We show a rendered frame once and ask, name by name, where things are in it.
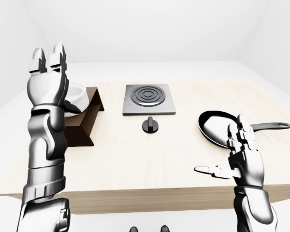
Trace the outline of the round black knob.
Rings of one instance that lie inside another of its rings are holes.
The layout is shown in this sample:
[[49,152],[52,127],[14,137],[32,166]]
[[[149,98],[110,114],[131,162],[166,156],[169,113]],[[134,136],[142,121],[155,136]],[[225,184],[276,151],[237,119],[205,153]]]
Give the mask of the round black knob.
[[158,131],[159,125],[153,117],[149,116],[148,119],[142,123],[142,129],[146,133],[155,133]]

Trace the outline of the white bowl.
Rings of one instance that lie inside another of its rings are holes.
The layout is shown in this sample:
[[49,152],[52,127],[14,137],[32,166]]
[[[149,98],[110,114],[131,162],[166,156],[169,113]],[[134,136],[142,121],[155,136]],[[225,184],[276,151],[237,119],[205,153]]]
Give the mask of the white bowl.
[[75,105],[81,113],[84,112],[89,105],[86,87],[78,82],[69,82],[69,88],[65,100]]

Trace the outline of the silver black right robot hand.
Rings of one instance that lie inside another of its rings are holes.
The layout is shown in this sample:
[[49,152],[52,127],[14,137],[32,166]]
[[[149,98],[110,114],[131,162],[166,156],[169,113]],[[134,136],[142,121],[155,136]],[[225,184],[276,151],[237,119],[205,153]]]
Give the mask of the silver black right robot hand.
[[253,128],[244,114],[239,114],[236,124],[228,126],[227,147],[230,150],[229,167],[197,166],[194,171],[209,174],[214,178],[234,178],[238,186],[263,188],[264,165],[256,148]]

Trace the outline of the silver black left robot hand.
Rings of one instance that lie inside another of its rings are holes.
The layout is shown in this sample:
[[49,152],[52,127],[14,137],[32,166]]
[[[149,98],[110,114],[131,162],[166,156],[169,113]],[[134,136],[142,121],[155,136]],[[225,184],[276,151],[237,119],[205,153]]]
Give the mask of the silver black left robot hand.
[[68,113],[81,113],[77,106],[65,99],[69,80],[66,75],[66,53],[61,42],[54,46],[53,53],[49,58],[49,65],[51,71],[47,70],[43,49],[36,48],[30,62],[29,73],[31,76],[27,83],[30,101],[34,106],[54,105],[63,108]]

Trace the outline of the black frying pan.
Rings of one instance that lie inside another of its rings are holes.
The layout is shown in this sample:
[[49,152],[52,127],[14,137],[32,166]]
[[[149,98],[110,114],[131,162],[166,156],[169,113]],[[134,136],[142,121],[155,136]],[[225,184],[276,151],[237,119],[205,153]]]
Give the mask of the black frying pan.
[[[198,126],[204,137],[215,145],[227,148],[228,132],[230,124],[236,125],[237,117],[218,110],[209,110],[200,114]],[[289,129],[290,124],[284,122],[268,122],[251,124],[254,132],[261,130]]]

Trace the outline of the dark brown wooden cabinet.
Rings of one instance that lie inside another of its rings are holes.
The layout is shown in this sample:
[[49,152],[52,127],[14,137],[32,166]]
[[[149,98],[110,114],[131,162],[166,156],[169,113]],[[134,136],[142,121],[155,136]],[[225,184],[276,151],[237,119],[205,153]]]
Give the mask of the dark brown wooden cabinet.
[[75,116],[65,118],[65,138],[68,147],[94,146],[90,138],[93,125],[99,111],[104,111],[104,106],[97,87],[87,87],[89,106]]

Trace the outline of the flat grey stove plate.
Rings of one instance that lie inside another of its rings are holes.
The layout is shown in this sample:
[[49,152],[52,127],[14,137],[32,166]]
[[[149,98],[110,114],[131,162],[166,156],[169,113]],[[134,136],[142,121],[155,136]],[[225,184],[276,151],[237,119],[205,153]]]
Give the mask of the flat grey stove plate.
[[169,86],[126,85],[122,114],[124,116],[176,114]]

